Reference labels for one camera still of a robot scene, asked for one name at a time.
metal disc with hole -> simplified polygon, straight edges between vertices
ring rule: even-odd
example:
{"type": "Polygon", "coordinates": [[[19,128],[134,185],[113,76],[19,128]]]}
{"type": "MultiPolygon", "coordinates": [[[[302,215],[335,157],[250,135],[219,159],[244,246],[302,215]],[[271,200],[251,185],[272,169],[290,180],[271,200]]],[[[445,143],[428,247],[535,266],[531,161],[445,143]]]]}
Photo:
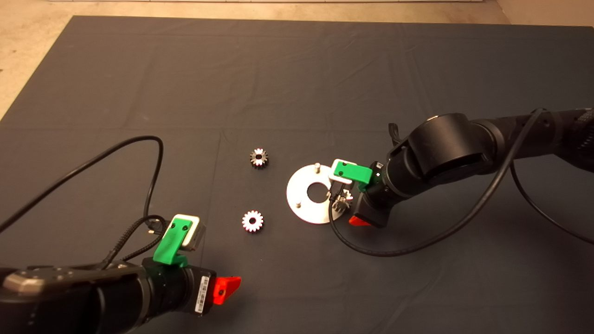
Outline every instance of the metal disc with hole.
{"type": "MultiPolygon", "coordinates": [[[[326,199],[322,203],[316,203],[307,195],[307,189],[314,183],[321,183],[329,190],[328,175],[331,172],[330,167],[316,163],[299,169],[291,176],[287,184],[287,202],[297,217],[312,224],[326,224],[330,221],[328,218],[330,200],[326,199]]],[[[342,212],[332,210],[334,219],[338,219],[341,215],[342,212]]]]}

barcode label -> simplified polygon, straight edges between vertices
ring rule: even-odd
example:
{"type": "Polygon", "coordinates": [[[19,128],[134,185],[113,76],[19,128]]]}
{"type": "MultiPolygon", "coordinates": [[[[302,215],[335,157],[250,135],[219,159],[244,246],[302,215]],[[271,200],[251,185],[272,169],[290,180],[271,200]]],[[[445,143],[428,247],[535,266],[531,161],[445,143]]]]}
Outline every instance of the barcode label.
{"type": "Polygon", "coordinates": [[[202,280],[200,280],[200,290],[198,290],[198,297],[196,298],[196,308],[194,311],[196,313],[202,313],[204,310],[204,302],[206,301],[206,291],[208,290],[208,282],[210,278],[206,276],[202,276],[202,280]]]}

gear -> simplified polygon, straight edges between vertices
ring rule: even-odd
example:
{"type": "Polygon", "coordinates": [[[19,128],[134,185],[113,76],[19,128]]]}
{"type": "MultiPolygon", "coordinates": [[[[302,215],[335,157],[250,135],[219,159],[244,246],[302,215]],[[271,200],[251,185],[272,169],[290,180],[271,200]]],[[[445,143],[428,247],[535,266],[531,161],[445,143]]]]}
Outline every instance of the gear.
{"type": "Polygon", "coordinates": [[[336,212],[342,213],[350,209],[350,201],[353,200],[353,196],[350,191],[344,189],[342,196],[338,196],[336,201],[332,204],[332,209],[336,212]]]}
{"type": "Polygon", "coordinates": [[[256,233],[264,226],[264,217],[256,210],[248,211],[241,220],[241,225],[249,233],[256,233]]]}
{"type": "Polygon", "coordinates": [[[268,153],[264,149],[255,149],[249,154],[249,162],[256,169],[263,169],[268,165],[268,153]]]}

dark gray tablecloth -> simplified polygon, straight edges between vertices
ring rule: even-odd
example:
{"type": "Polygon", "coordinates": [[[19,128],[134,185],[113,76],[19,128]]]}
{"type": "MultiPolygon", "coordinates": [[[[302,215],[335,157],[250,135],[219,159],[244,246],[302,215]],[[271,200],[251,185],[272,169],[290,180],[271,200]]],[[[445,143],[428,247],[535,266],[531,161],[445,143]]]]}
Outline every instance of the dark gray tablecloth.
{"type": "MultiPolygon", "coordinates": [[[[208,224],[194,265],[243,277],[199,319],[167,314],[138,333],[591,333],[594,248],[538,216],[507,178],[457,235],[375,259],[300,221],[285,186],[336,157],[367,165],[435,114],[469,118],[594,105],[591,27],[74,17],[0,122],[0,219],[111,144],[154,134],[165,161],[151,212],[208,224]],[[271,165],[249,167],[264,147],[271,165]],[[248,235],[241,217],[261,211],[248,235]]],[[[126,148],[0,235],[0,262],[99,261],[139,218],[156,149],[126,148]]],[[[521,161],[535,200],[590,236],[594,176],[555,157],[521,161]]],[[[402,203],[369,247],[451,225],[490,180],[402,203]]],[[[151,239],[138,233],[125,251],[151,239]]]]}

floor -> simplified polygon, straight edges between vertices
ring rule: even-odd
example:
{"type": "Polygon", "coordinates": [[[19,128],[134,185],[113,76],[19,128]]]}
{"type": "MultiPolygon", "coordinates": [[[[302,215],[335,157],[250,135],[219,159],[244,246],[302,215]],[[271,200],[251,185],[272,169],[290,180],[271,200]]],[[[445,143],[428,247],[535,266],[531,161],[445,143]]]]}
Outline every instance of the floor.
{"type": "Polygon", "coordinates": [[[592,26],[594,1],[249,4],[0,0],[0,119],[72,15],[592,26]]]}

